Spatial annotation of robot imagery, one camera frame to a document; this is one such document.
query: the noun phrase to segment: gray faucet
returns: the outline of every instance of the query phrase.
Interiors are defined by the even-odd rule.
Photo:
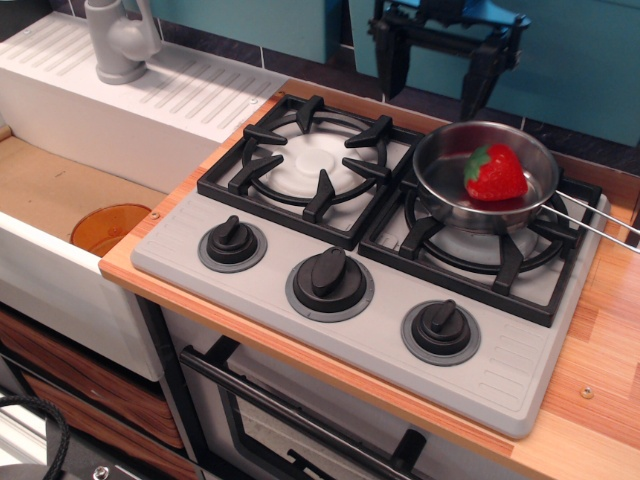
[[[89,34],[98,65],[98,78],[121,85],[146,71],[145,61],[158,53],[162,42],[153,23],[150,0],[136,0],[142,20],[127,18],[122,0],[86,0]]]

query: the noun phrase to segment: black burner grate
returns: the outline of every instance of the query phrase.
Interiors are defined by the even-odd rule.
[[[343,158],[342,165],[362,178],[362,182],[349,191],[336,193],[329,175],[321,170],[314,196],[297,197],[278,192],[262,178],[283,162],[281,155],[260,156],[260,146],[285,145],[287,138],[276,130],[296,124],[303,134],[312,125],[328,122],[355,132],[344,142],[350,148],[371,147],[377,152],[375,162]],[[393,125],[390,117],[378,119],[360,117],[328,107],[321,97],[304,100],[284,96],[256,125],[243,132],[243,139],[234,145],[209,171],[198,180],[198,193],[231,205],[240,210],[268,219],[300,233],[326,241],[348,250],[355,248],[376,207],[388,197],[398,180],[398,172],[411,162],[415,146],[423,135]],[[392,169],[387,166],[387,145],[390,141],[409,148]],[[224,180],[235,172],[230,179]],[[340,204],[346,204],[364,193],[371,200],[356,212],[356,220],[346,229],[339,229],[326,221],[327,213]],[[299,211],[286,206],[300,207]]]
[[[563,179],[559,190],[594,207],[602,192],[600,187],[571,179]],[[528,228],[548,240],[549,245],[542,252],[525,259],[510,235],[502,235],[499,242],[499,265],[469,262],[451,255],[431,241],[444,226],[432,217],[416,218],[413,212],[416,192],[417,180],[413,172],[408,171],[400,188],[393,193],[372,228],[360,242],[360,255],[539,325],[552,325],[578,256],[584,229],[573,228],[568,221],[561,218],[557,221],[539,219]],[[566,212],[559,196],[554,196],[550,202],[555,209]],[[391,218],[399,214],[398,212],[405,216],[409,234],[396,250],[382,245],[378,239]],[[586,210],[581,220],[589,223],[592,215]],[[445,265],[426,261],[425,258],[437,259]],[[549,261],[556,258],[562,260],[562,268],[548,304],[540,305],[512,293],[512,285],[520,273],[545,268]],[[480,282],[473,276],[465,276],[465,271],[494,275],[495,279],[493,282]]]

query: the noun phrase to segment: wooden countertop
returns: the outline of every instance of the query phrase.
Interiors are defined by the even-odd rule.
[[[445,123],[295,80],[282,92],[322,95],[333,107],[369,117],[391,115],[394,124],[425,133]],[[264,115],[282,92],[248,123]],[[534,429],[513,440],[133,268],[131,251],[153,228],[154,217],[166,215],[240,137],[241,131],[234,133],[101,260],[106,278],[532,478],[640,478],[640,255],[600,243]],[[575,158],[558,156],[558,162],[568,175],[602,185],[612,214],[631,221],[640,178]],[[612,222],[606,232],[622,240],[627,235]],[[590,399],[582,395],[587,387]]]

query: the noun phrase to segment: strawberry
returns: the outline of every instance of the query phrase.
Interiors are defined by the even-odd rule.
[[[507,200],[527,193],[527,180],[516,154],[507,145],[477,148],[464,166],[464,186],[471,198]]]

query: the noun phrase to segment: stainless steel saucepan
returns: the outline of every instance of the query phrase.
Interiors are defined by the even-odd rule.
[[[475,200],[464,187],[464,165],[476,148],[496,143],[508,145],[518,156],[529,189],[519,198],[497,202]],[[560,171],[555,158],[538,140],[521,130],[484,121],[451,123],[421,140],[413,156],[413,168],[421,201],[445,225],[479,234],[513,233],[529,225],[542,210],[548,210],[640,253],[639,249],[545,204],[557,193],[640,235],[640,231],[624,222],[557,191]]]

